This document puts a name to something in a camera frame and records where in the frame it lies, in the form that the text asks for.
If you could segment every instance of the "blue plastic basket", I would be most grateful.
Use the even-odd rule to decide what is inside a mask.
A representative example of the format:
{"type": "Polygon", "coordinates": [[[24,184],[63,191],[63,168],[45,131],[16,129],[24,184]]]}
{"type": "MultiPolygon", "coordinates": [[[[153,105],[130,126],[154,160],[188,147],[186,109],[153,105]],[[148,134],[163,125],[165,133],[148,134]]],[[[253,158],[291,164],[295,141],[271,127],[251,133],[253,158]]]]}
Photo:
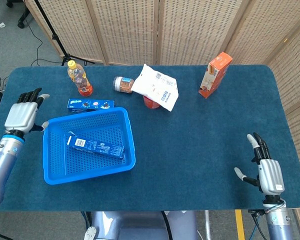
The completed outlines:
{"type": "Polygon", "coordinates": [[[44,130],[43,171],[47,184],[62,184],[128,171],[135,163],[130,121],[127,111],[122,107],[53,118],[44,130]],[[69,131],[83,138],[124,146],[124,158],[69,147],[69,131]]]}

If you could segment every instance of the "blue snack box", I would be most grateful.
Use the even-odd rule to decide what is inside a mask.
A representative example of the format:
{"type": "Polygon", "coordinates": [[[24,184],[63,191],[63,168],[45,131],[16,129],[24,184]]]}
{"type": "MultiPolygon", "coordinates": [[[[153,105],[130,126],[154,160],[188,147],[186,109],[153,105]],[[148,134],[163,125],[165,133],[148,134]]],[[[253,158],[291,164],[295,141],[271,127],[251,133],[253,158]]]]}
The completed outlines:
{"type": "Polygon", "coordinates": [[[118,159],[122,159],[125,155],[125,148],[123,146],[116,146],[103,141],[89,140],[76,135],[69,136],[67,145],[77,150],[102,154],[118,159]]]}
{"type": "Polygon", "coordinates": [[[97,100],[97,99],[78,99],[70,98],[67,108],[72,113],[91,112],[100,109],[109,109],[115,107],[113,100],[97,100]]]}

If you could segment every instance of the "tripod stand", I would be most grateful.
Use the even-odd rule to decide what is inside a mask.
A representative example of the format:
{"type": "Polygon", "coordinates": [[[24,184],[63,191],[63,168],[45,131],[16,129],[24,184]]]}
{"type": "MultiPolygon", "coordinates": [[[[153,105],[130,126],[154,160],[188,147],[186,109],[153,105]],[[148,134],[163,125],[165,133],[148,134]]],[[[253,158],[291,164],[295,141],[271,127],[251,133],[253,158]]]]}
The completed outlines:
{"type": "Polygon", "coordinates": [[[52,39],[53,39],[53,40],[56,40],[56,42],[58,43],[58,45],[59,45],[61,51],[63,52],[64,57],[63,57],[63,59],[62,59],[62,64],[61,64],[61,66],[64,66],[65,63],[68,62],[68,61],[70,61],[71,59],[82,60],[82,61],[84,61],[84,65],[85,65],[85,66],[87,65],[87,63],[95,64],[93,61],[85,60],[85,59],[83,59],[83,58],[80,58],[80,57],[77,57],[77,56],[73,56],[73,55],[67,53],[67,51],[65,50],[64,46],[62,45],[62,43],[61,43],[61,41],[60,41],[60,39],[59,39],[59,37],[58,37],[56,31],[55,31],[54,28],[52,27],[51,22],[49,21],[49,19],[48,19],[47,15],[46,15],[44,9],[42,8],[42,6],[41,6],[39,0],[34,0],[34,2],[35,2],[35,4],[36,4],[36,6],[38,7],[38,9],[40,10],[40,13],[42,14],[42,16],[43,16],[45,22],[48,24],[48,26],[49,26],[49,28],[50,28],[50,30],[51,30],[51,32],[52,32],[52,39]]]}

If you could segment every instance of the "blue table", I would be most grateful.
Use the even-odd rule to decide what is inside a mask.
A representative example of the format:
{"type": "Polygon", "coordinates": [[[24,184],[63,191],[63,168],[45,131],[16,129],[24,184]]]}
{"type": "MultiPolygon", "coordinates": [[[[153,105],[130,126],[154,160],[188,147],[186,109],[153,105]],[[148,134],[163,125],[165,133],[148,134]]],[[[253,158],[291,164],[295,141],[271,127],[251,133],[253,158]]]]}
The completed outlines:
{"type": "MultiPolygon", "coordinates": [[[[6,184],[0,211],[157,211],[259,209],[263,195],[240,181],[238,166],[256,177],[246,135],[257,132],[280,162],[288,208],[300,207],[300,163],[278,88],[264,65],[232,65],[208,99],[198,88],[206,66],[155,66],[177,79],[179,99],[172,112],[148,109],[137,93],[112,90],[115,76],[135,79],[142,66],[89,66],[90,98],[112,99],[127,109],[135,144],[131,171],[48,185],[43,178],[42,133],[25,136],[25,146],[6,184]]],[[[0,105],[0,138],[20,93],[42,87],[51,97],[36,122],[65,116],[69,98],[80,95],[66,67],[17,68],[0,105]]]]}

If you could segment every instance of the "metal pole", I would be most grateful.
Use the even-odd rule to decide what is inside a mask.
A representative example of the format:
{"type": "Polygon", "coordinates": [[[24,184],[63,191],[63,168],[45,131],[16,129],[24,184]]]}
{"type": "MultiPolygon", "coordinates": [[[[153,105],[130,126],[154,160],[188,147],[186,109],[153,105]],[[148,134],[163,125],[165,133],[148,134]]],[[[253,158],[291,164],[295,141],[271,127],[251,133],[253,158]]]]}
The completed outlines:
{"type": "Polygon", "coordinates": [[[205,219],[205,239],[211,240],[210,220],[209,220],[209,211],[208,210],[204,210],[204,219],[205,219]]]}

